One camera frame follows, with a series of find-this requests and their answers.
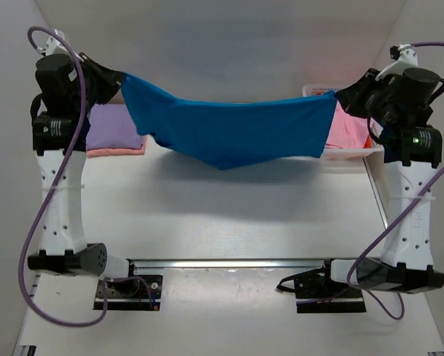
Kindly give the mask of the blue polo t-shirt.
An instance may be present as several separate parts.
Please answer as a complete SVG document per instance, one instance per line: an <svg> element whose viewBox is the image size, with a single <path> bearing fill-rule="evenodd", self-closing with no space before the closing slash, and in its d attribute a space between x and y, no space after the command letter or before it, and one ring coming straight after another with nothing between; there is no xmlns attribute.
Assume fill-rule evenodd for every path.
<svg viewBox="0 0 444 356"><path fill-rule="evenodd" d="M220 170L319 158L337 104L333 93L251 104L193 101L132 75L121 91L139 135Z"/></svg>

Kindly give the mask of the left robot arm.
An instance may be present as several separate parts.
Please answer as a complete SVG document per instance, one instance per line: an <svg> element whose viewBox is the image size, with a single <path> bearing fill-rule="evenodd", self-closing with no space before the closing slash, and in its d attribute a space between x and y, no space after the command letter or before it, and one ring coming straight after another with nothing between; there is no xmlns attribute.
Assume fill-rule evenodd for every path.
<svg viewBox="0 0 444 356"><path fill-rule="evenodd" d="M39 250L27 258L34 271L114 280L121 294L140 285L130 262L115 257L104 243L89 243L82 227L82 172L86 161L89 113L119 90L124 75L84 57L84 79L68 54L51 54L36 63L41 89L31 105L36 152L45 205Z"/></svg>

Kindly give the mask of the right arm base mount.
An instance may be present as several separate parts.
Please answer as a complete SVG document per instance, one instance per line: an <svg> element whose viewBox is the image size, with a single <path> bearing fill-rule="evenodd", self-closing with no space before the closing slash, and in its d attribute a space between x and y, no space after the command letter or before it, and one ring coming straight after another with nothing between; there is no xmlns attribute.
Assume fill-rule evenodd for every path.
<svg viewBox="0 0 444 356"><path fill-rule="evenodd" d="M285 277L276 290L295 295L298 314L356 314L367 311L362 292L332 281L327 266Z"/></svg>

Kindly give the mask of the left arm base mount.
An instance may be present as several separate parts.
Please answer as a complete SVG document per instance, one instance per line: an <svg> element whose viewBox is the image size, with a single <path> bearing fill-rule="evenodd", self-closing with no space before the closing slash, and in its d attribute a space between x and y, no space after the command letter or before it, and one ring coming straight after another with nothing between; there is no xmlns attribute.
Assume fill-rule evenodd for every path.
<svg viewBox="0 0 444 356"><path fill-rule="evenodd" d="M130 262L130 280L108 282L107 310L158 312L163 295L164 269L143 260Z"/></svg>

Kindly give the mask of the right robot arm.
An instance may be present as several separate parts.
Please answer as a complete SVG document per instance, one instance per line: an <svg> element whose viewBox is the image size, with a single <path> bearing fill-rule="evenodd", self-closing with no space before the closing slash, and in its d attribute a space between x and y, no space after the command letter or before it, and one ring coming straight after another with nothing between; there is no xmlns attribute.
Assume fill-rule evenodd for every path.
<svg viewBox="0 0 444 356"><path fill-rule="evenodd" d="M326 297L336 296L344 284L404 294L444 285L430 247L431 185L440 171L443 137L428 124L431 103L444 93L444 79L419 67L383 78L379 73L368 70L336 98L345 113L382 128L370 137L384 149L388 226L379 237L384 245L378 258L364 252L357 260L332 260L330 271L317 279Z"/></svg>

